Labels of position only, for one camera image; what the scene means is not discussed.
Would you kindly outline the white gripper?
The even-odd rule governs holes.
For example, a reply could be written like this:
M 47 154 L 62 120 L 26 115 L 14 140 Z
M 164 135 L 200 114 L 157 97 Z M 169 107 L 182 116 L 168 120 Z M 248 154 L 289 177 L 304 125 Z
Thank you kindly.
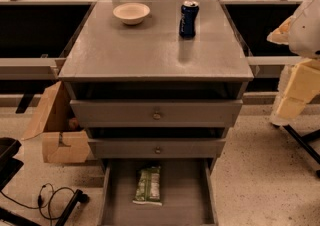
M 297 63 L 280 100 L 276 114 L 284 119 L 294 119 L 306 104 L 320 93 L 320 61 L 307 59 Z

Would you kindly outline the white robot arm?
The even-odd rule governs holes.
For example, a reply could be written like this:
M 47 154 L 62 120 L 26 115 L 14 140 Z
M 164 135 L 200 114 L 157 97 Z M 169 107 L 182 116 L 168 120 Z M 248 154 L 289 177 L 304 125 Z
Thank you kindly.
M 270 116 L 272 124 L 287 125 L 320 93 L 320 0 L 304 0 L 267 40 L 303 58 L 283 68 Z

